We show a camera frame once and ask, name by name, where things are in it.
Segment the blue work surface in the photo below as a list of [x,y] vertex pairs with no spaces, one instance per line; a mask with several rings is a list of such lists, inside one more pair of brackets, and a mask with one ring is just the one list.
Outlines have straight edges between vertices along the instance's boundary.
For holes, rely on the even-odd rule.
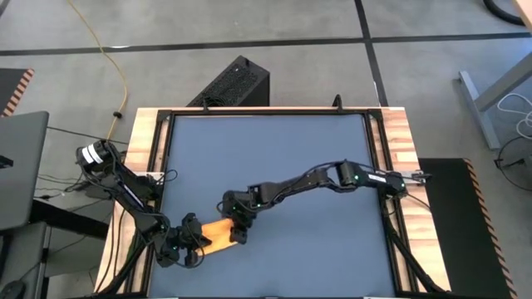
[[[202,223],[227,190],[280,182],[316,164],[370,164],[360,115],[178,116],[162,213]],[[374,189],[315,189],[263,211],[248,242],[207,255],[195,269],[155,264],[150,297],[392,297],[392,274]]]

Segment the cable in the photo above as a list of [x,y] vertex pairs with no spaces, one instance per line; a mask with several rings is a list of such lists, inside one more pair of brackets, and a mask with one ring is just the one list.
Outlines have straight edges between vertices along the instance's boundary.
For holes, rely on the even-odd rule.
[[122,231],[122,219],[124,218],[124,214],[126,214],[126,210],[122,210],[122,214],[120,215],[120,219],[118,220],[118,236],[116,240],[118,241],[116,243],[116,254],[115,254],[115,266],[113,267],[113,278],[116,276],[116,263],[118,261],[118,253],[120,252],[120,234]]
[[412,195],[412,194],[406,194],[406,196],[410,197],[411,199],[415,199],[418,203],[420,203],[421,205],[425,206],[426,209],[429,210],[429,212],[431,211],[431,206],[429,206],[428,204],[426,204],[424,201],[422,201],[421,199],[417,198],[416,196]]
[[60,180],[60,181],[76,180],[76,178],[61,179],[61,178],[55,177],[55,176],[50,175],[50,174],[39,174],[39,175],[42,176],[42,177],[48,177],[50,179],[56,179],[56,180]]
[[37,176],[39,179],[42,179],[42,180],[45,180],[47,182],[52,182],[52,183],[56,183],[56,184],[67,184],[67,185],[72,185],[72,182],[62,182],[62,181],[58,181],[58,180],[55,180],[55,179],[47,179],[47,178],[43,178],[42,176],[38,175]]
[[[175,177],[173,177],[172,179],[166,179],[166,176],[170,173],[175,173]],[[157,179],[157,182],[156,183],[160,183],[162,181],[164,181],[165,183],[166,182],[171,182],[173,181],[174,179],[177,179],[177,176],[178,176],[178,173],[177,173],[177,170],[175,169],[170,169],[168,171],[165,172],[165,174],[163,174],[159,179]]]
[[511,110],[511,109],[505,109],[505,108],[502,108],[500,107],[502,105],[502,103],[510,98],[511,96],[517,96],[518,98],[520,98],[521,100],[524,100],[525,102],[527,102],[530,107],[532,108],[532,101],[530,101],[529,99],[527,99],[526,97],[520,95],[520,94],[516,94],[516,93],[509,93],[508,95],[506,95],[505,97],[503,97],[502,99],[499,100],[499,102],[497,103],[497,109],[501,110],[501,111],[504,111],[504,112],[510,112],[510,113],[514,113],[514,114],[519,114],[519,115],[524,115],[524,119],[520,120],[519,122],[517,122],[517,125],[515,125],[515,130],[517,131],[517,134],[519,134],[521,137],[527,139],[527,140],[532,140],[532,137],[528,136],[528,135],[525,135],[521,132],[520,130],[520,125],[525,123],[529,128],[532,128],[532,110],[528,113],[525,113],[525,112],[521,112],[521,111],[517,111],[517,110]]
[[[391,211],[391,212],[388,213],[388,214],[386,214],[386,213],[382,213],[384,216],[386,216],[386,217],[390,217],[390,216],[392,216],[394,213],[397,212],[397,208],[396,208],[396,206],[394,205],[394,203],[397,201],[397,199],[398,199],[397,196],[394,196],[394,197],[392,197],[392,198],[390,199],[390,201],[392,202],[392,206],[394,207],[394,209],[393,209],[393,211]],[[381,206],[381,210],[382,210],[383,212],[385,211],[386,204],[387,204],[387,201],[384,200],[384,201],[382,202],[382,206]]]
[[[41,175],[46,175],[48,177],[54,178],[51,175],[47,175],[47,174],[41,174]],[[55,195],[45,194],[45,195],[41,195],[41,196],[34,196],[33,198],[48,200],[48,199],[52,199],[52,198],[55,198],[55,197],[60,196],[60,195],[61,196],[65,196],[65,193],[73,192],[74,188],[81,184],[81,183],[79,183],[79,181],[81,180],[82,175],[83,175],[83,173],[80,174],[79,178],[77,178],[77,181],[74,184],[72,182],[67,183],[67,182],[60,182],[60,181],[56,181],[56,180],[52,180],[52,179],[45,179],[45,178],[43,178],[43,177],[38,175],[37,177],[39,179],[43,179],[43,180],[46,180],[46,181],[49,181],[49,182],[53,182],[53,183],[57,183],[57,184],[70,184],[70,186],[68,186],[68,187],[66,187],[64,189],[58,189],[58,188],[36,188],[36,190],[60,191],[61,193],[60,194],[55,194]]]
[[502,8],[498,7],[497,4],[495,4],[493,0],[484,0],[484,5],[486,6],[486,8],[488,8],[488,10],[491,13],[493,13],[499,19],[502,19],[514,25],[520,25],[520,26],[525,25],[522,18],[518,16],[514,16],[513,14],[504,11]]
[[113,208],[112,208],[112,211],[111,211],[111,221],[109,222],[111,224],[111,251],[110,251],[110,254],[109,254],[109,262],[107,263],[107,269],[104,272],[103,277],[100,280],[100,284],[98,284],[98,287],[96,288],[96,292],[100,291],[101,285],[106,280],[107,273],[109,272],[109,269],[111,268],[111,260],[112,260],[112,256],[113,256],[113,249],[115,248],[115,224],[113,223],[113,220],[115,218],[114,211],[115,211],[115,206],[113,204]]
[[[522,136],[518,136],[518,137],[515,137],[514,139],[511,139],[509,140],[508,142],[505,143],[505,145],[503,145],[501,148],[500,148],[500,151],[499,151],[499,154],[497,155],[497,160],[496,162],[500,163],[500,161],[502,161],[503,159],[501,158],[502,157],[502,153],[504,152],[505,148],[510,145],[511,143],[515,142],[516,140],[521,140],[523,139]],[[519,184],[517,184],[516,182],[512,181],[508,175],[506,174],[506,172],[504,171],[504,166],[500,166],[498,165],[497,168],[500,170],[500,172],[502,173],[502,175],[505,177],[505,179],[510,182],[510,184],[513,184],[515,187],[519,188],[519,189],[522,189],[524,191],[532,191],[532,189],[530,188],[526,188],[526,187],[523,187]]]
[[[51,126],[48,126],[47,128],[50,129],[50,130],[56,130],[56,131],[60,131],[60,132],[64,132],[64,133],[68,133],[68,134],[72,134],[72,135],[89,137],[89,138],[93,138],[93,139],[96,139],[96,140],[102,140],[103,139],[103,138],[98,137],[98,136],[93,136],[93,135],[84,134],[84,133],[78,133],[78,132],[65,130],[65,129],[59,129],[59,128],[55,128],[55,127],[51,127]],[[128,145],[128,143],[124,142],[124,141],[111,140],[111,139],[107,139],[107,140],[109,140],[109,141],[111,141],[113,143],[121,144],[121,145]]]
[[116,120],[121,118],[122,115],[121,115],[121,112],[122,110],[124,109],[124,106],[126,105],[127,103],[127,83],[126,83],[126,76],[124,75],[124,73],[122,72],[122,69],[116,64],[116,62],[103,50],[103,47],[101,46],[101,43],[100,43],[100,40],[98,39],[98,36],[94,33],[94,30],[92,30],[91,28],[91,25],[89,25],[89,23],[86,21],[86,19],[83,17],[83,15],[81,14],[80,11],[77,10],[76,6],[74,5],[74,3],[72,2],[72,0],[67,0],[68,1],[68,4],[72,7],[72,9],[74,10],[74,12],[76,12],[77,16],[83,21],[83,23],[85,24],[86,28],[89,30],[89,32],[91,33],[92,37],[94,38],[96,44],[98,45],[98,47],[100,48],[100,52],[101,54],[103,54],[103,56],[105,56],[112,64],[113,66],[116,68],[116,71],[118,72],[118,74],[120,75],[120,78],[122,79],[122,84],[124,86],[124,98],[122,99],[122,103],[120,105],[120,108],[118,108],[118,111],[116,111],[115,113],[113,113],[113,122],[111,123],[111,128],[109,129],[109,132],[107,133],[107,140],[109,140],[112,135],[113,135],[113,132],[114,132],[114,129],[115,129],[115,123],[116,123]]

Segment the black metal frame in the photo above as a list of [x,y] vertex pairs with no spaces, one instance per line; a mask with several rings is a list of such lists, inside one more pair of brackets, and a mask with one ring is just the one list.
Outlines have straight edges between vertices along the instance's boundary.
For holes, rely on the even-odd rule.
[[74,233],[105,240],[109,224],[94,220],[48,203],[33,199],[29,223],[45,222],[47,225]]
[[[371,126],[371,120],[374,119],[377,122],[377,130],[378,134],[380,135],[380,141],[382,143],[382,149],[385,157],[385,164],[387,167],[387,170],[392,170],[392,158],[391,154],[388,148],[387,144],[387,137],[386,137],[386,131],[384,130],[384,122],[382,118],[382,111],[380,108],[368,108],[368,109],[347,109],[342,107],[342,100],[337,96],[335,98],[335,101],[333,103],[333,106],[336,106],[337,109],[312,109],[312,110],[306,110],[304,108],[302,109],[254,109],[253,107],[250,107],[247,110],[217,110],[217,109],[208,109],[204,108],[203,110],[159,110],[159,113],[156,118],[156,124],[155,124],[155,132],[154,132],[154,139],[151,145],[150,149],[150,158],[148,161],[148,167],[146,171],[152,172],[152,171],[166,171],[167,164],[168,164],[168,157],[171,147],[171,136],[173,135],[173,129],[175,124],[175,118],[178,116],[206,116],[206,115],[212,115],[212,116],[221,116],[221,115],[361,115],[364,120],[364,126],[367,134],[367,146],[371,155],[372,163],[375,168],[378,168],[378,158],[377,158],[377,150],[375,147],[375,140],[373,138],[373,128]],[[166,132],[166,141],[165,141],[165,147],[163,152],[163,157],[161,161],[161,169],[155,169],[155,159],[157,147],[160,143],[160,133],[161,128],[164,121],[168,121],[168,130]],[[384,208],[384,212],[387,211],[387,206],[385,205],[385,198],[382,196],[382,194],[379,194],[379,201],[382,207]],[[160,211],[160,204],[156,203],[155,209],[157,211]],[[401,240],[408,246],[408,238],[406,235],[406,227],[404,223],[403,214],[401,211],[401,204],[399,202],[394,202],[395,208],[398,208],[397,212],[394,213],[394,217],[396,217],[396,221],[399,224],[399,232],[401,236]],[[382,221],[384,224],[385,218],[384,214],[382,216]],[[394,291],[395,293],[401,293],[402,292],[402,285],[401,285],[401,278],[399,274],[399,267],[397,264],[397,257],[395,253],[395,248],[393,243],[389,240],[389,237],[387,236],[387,250],[388,250],[388,257],[389,257],[389,263],[390,268],[392,270],[392,277],[394,281]],[[146,260],[145,260],[145,266],[144,266],[144,272],[142,275],[142,283],[140,285],[140,292],[136,292],[135,294],[144,294],[144,296],[147,296],[148,292],[148,286],[150,281],[150,269],[153,262],[153,248],[149,247],[147,249],[146,254]],[[414,292],[418,292],[417,288],[417,281],[414,276],[413,271],[407,267],[407,273],[409,277],[409,284],[410,289],[414,290]],[[126,288],[125,292],[129,293],[132,291],[132,285],[133,285],[133,277],[135,275],[135,269],[133,269],[126,279]]]

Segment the table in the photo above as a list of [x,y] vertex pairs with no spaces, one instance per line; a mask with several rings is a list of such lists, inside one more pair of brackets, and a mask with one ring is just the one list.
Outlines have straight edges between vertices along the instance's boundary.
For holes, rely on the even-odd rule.
[[[532,31],[532,4],[527,0],[514,0],[515,6],[521,14],[526,26]],[[482,134],[490,150],[500,148],[499,138],[495,133],[493,124],[487,110],[495,105],[514,88],[525,82],[532,76],[532,52],[527,54],[520,62],[508,70],[497,82],[483,93],[479,93],[473,80],[467,71],[458,73],[461,82],[461,90],[465,102],[482,130]]]
[[[202,108],[140,108],[137,111],[135,123],[131,134],[131,140],[129,143],[128,153],[126,156],[126,166],[133,171],[146,171],[150,162],[150,152],[152,144],[155,144],[155,159],[153,160],[154,169],[158,171],[161,168],[161,162],[163,159],[162,150],[165,147],[166,133],[168,131],[168,124],[162,122],[160,133],[161,136],[154,136],[156,119],[159,110],[180,110],[180,111],[201,111]],[[217,107],[211,108],[213,110],[246,110],[249,108],[244,107]],[[261,107],[261,110],[335,110],[332,107]],[[394,170],[409,171],[419,169],[417,161],[415,146],[411,137],[408,120],[406,119],[406,112],[404,108],[357,108],[357,109],[374,109],[382,113],[384,131],[387,136],[387,147],[391,153],[391,162]],[[377,150],[377,157],[379,166],[385,168],[385,155],[383,146],[381,145],[379,129],[377,128],[377,122],[372,120],[372,133],[375,139],[375,146]],[[414,196],[417,196],[424,202],[428,202],[426,198],[425,188],[423,187],[409,187],[409,192]],[[445,265],[441,256],[441,250],[436,236],[436,229],[432,221],[430,212],[418,205],[417,203],[409,200],[403,200],[401,202],[401,210],[404,214],[404,222],[406,226],[406,234],[408,236],[408,242],[411,247],[411,251],[423,266],[426,272],[432,277],[432,279],[441,287],[450,289],[449,282],[446,274]],[[119,223],[118,219],[121,216],[123,209],[119,204],[114,207],[113,224],[110,225],[110,229],[114,227],[114,243],[120,243],[120,251],[113,252],[111,254],[111,232],[107,234],[106,245],[104,248],[103,256],[101,259],[100,271],[98,272],[98,278],[96,280],[96,286],[100,284],[103,279],[102,288],[108,285],[112,276],[107,275],[104,278],[104,274],[107,268],[109,260],[111,265],[117,264],[117,271],[126,260],[128,248],[131,245],[132,237],[135,232],[135,225],[132,217],[126,213],[122,222]],[[120,239],[117,236],[117,230],[121,227]],[[406,271],[406,264],[400,253],[396,250],[397,263],[399,266],[399,278],[401,281],[401,289],[403,291],[410,291],[409,277]],[[139,262],[135,268],[135,276],[132,281],[131,291],[139,292],[143,277],[143,271],[145,266],[145,255],[140,257]],[[113,266],[111,266],[110,273],[113,273]]]

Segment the orange and black striped tape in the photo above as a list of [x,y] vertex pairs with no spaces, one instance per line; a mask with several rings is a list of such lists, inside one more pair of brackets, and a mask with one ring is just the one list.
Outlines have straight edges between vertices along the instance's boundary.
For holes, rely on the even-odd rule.
[[491,242],[493,242],[493,247],[497,254],[497,258],[499,259],[500,268],[502,269],[503,275],[505,276],[506,285],[508,286],[508,289],[510,291],[510,297],[512,299],[517,299],[517,292],[515,291],[514,283],[512,281],[510,271],[508,270],[508,266],[506,266],[506,260],[502,254],[502,249],[500,249],[499,239],[495,236],[495,229],[493,228],[493,223],[491,222],[490,213],[488,213],[488,208],[485,206],[484,196],[480,191],[480,186],[476,178],[475,169],[473,169],[473,165],[471,164],[470,160],[464,159],[464,162],[467,165],[467,169],[469,170],[469,175],[471,177],[471,182],[473,183],[473,188],[475,189],[476,196],[479,199],[480,210],[484,214],[485,224],[488,228],[488,232],[490,232]]
[[18,103],[22,99],[22,94],[24,93],[24,91],[26,91],[27,85],[30,84],[30,80],[32,79],[34,73],[35,71],[32,69],[26,70],[24,72],[22,78],[20,78],[20,82],[18,82],[17,88],[15,88],[13,95],[7,102],[7,105],[4,108],[0,117],[13,115],[13,113],[15,112],[15,108],[17,108]]

